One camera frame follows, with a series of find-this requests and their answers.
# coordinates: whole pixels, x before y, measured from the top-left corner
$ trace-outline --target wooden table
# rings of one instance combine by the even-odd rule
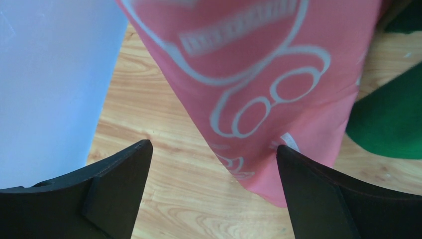
[[[422,33],[377,34],[362,97],[422,60]],[[150,139],[154,156],[134,239],[293,239],[287,209],[244,190],[220,164],[129,26],[88,163]],[[422,161],[372,155],[345,136],[335,169],[422,194]]]

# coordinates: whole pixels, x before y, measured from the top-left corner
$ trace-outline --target green object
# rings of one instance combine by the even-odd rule
[[[405,34],[422,31],[422,0],[413,0],[387,25],[385,31]]]
[[[422,62],[356,102],[346,132],[371,153],[422,159]]]

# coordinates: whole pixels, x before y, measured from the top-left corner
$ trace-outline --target pink pouch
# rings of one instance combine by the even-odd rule
[[[222,164],[285,207],[280,144],[332,167],[381,0],[117,0]]]

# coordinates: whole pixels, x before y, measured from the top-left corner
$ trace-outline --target green fabric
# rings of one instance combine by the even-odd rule
[[[387,25],[385,31],[405,34],[422,31],[422,0],[413,0]]]
[[[422,159],[422,62],[356,102],[346,132],[371,153]]]

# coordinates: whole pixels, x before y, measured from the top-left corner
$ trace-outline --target wood grain surface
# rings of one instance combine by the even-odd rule
[[[359,97],[422,60],[422,34],[379,33]],[[134,239],[293,239],[287,209],[244,190],[220,164],[129,26],[88,163],[150,139],[154,155]],[[372,155],[345,137],[335,169],[422,194],[422,161]]]

